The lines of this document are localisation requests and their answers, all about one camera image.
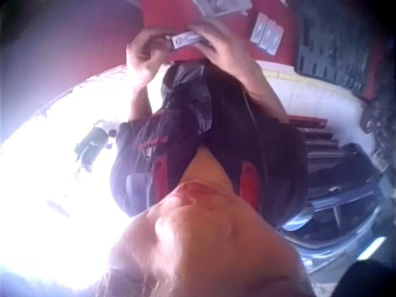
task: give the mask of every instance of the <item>sleeve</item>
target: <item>sleeve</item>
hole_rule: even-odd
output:
[[[142,176],[137,172],[139,156],[134,150],[134,141],[145,123],[146,119],[122,123],[116,136],[118,152],[110,173],[110,189],[114,201],[129,217],[140,213],[146,206],[144,199],[131,199],[131,187],[136,184],[133,181],[136,176]]]
[[[147,119],[138,119],[132,122],[121,123],[116,136],[118,154],[125,151],[136,138]]]
[[[277,228],[299,214],[308,192],[308,164],[303,134],[291,124],[259,116],[267,177],[264,218]]]

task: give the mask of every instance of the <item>hand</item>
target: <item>hand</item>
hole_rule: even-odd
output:
[[[252,59],[243,40],[220,21],[203,19],[189,28],[210,43],[197,43],[195,46],[221,70],[243,84],[255,75],[262,76],[260,66]]]
[[[126,63],[132,89],[139,92],[156,76],[171,49],[162,29],[145,28],[127,45]]]

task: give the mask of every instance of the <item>tire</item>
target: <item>tire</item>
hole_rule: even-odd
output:
[[[48,1],[2,48],[0,143],[54,98],[125,63],[126,44],[142,27],[129,1]]]

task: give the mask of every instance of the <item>hair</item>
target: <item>hair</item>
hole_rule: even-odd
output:
[[[288,285],[273,287],[272,281],[262,280],[255,283],[248,290],[235,292],[235,295],[227,297],[314,297],[309,284],[302,284],[300,288]],[[109,270],[97,283],[95,288],[96,297],[188,297],[189,293],[172,290],[166,286],[147,286],[147,279],[133,279],[125,271]]]

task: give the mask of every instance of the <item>dark jacket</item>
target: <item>dark jacket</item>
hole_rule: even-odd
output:
[[[278,228],[303,208],[306,147],[289,124],[266,117],[241,84],[214,66],[173,66],[163,106],[151,118],[120,125],[111,190],[129,216],[171,192],[205,145],[235,193]]]

